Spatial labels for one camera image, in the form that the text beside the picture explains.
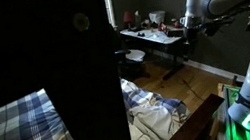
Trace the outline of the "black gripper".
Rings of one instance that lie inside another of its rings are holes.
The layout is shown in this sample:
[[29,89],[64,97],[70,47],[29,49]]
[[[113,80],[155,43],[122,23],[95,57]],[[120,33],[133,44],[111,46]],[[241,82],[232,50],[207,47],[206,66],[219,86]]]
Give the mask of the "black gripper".
[[193,43],[196,41],[196,23],[194,22],[194,18],[193,17],[182,17],[180,20],[180,23],[183,25],[184,27],[184,37],[186,37],[187,42]]

